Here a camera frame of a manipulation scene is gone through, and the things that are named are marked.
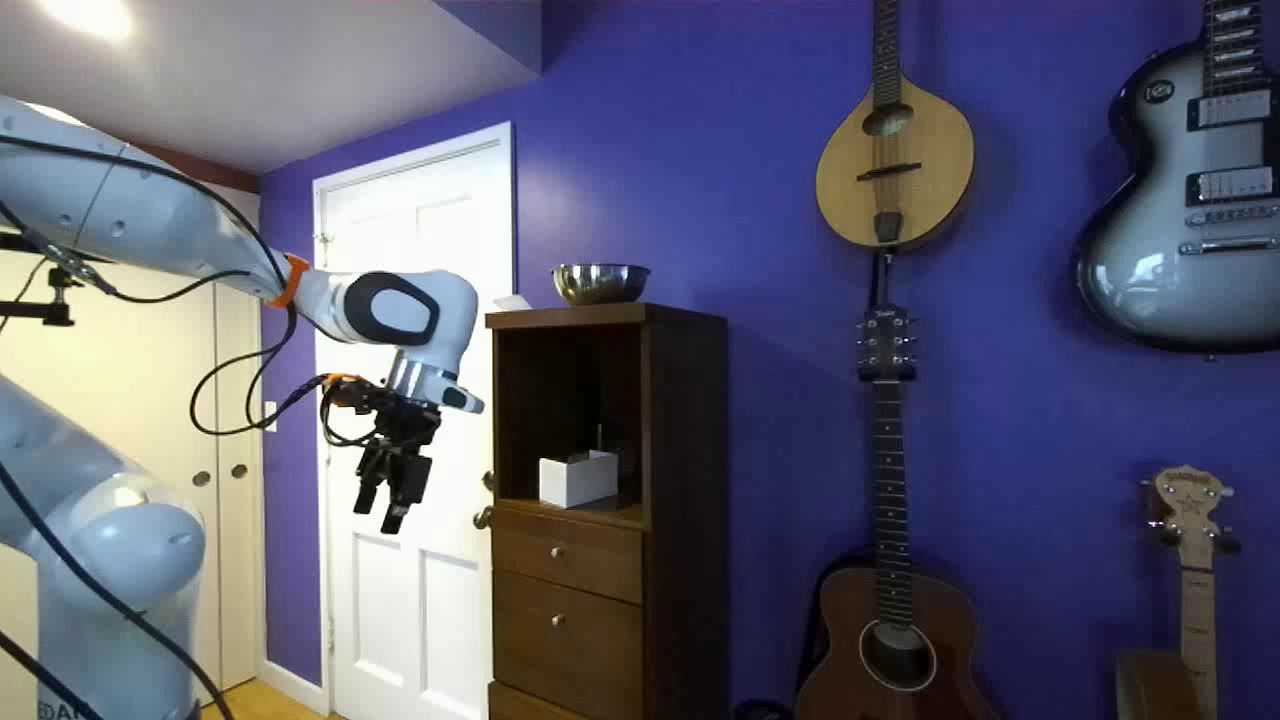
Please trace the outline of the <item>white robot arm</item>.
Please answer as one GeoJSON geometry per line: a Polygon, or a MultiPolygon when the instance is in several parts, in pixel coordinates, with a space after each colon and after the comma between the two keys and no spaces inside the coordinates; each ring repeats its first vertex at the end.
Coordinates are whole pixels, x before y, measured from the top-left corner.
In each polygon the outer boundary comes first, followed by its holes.
{"type": "MultiPolygon", "coordinates": [[[[222,196],[47,103],[0,99],[0,206],[30,253],[92,285],[107,261],[229,285],[333,341],[385,342],[381,378],[323,372],[328,406],[372,418],[357,505],[401,528],[428,489],[480,295],[454,273],[328,277],[270,248],[222,196]]],[[[36,564],[36,640],[17,658],[39,720],[201,720],[217,679],[195,665],[203,525],[166,485],[39,397],[0,386],[0,538],[36,564]]]]}

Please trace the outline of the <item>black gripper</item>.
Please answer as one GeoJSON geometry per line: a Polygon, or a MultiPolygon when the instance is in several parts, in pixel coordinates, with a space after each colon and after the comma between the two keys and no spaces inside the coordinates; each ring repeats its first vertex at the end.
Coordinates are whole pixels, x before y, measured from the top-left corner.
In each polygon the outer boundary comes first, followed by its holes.
{"type": "Polygon", "coordinates": [[[363,434],[363,455],[357,466],[357,501],[350,513],[368,514],[381,493],[381,480],[392,485],[392,501],[385,508],[381,533],[394,537],[408,513],[424,501],[432,460],[424,446],[439,428],[439,410],[432,402],[412,402],[402,397],[381,391],[372,401],[372,432],[363,434]]]}

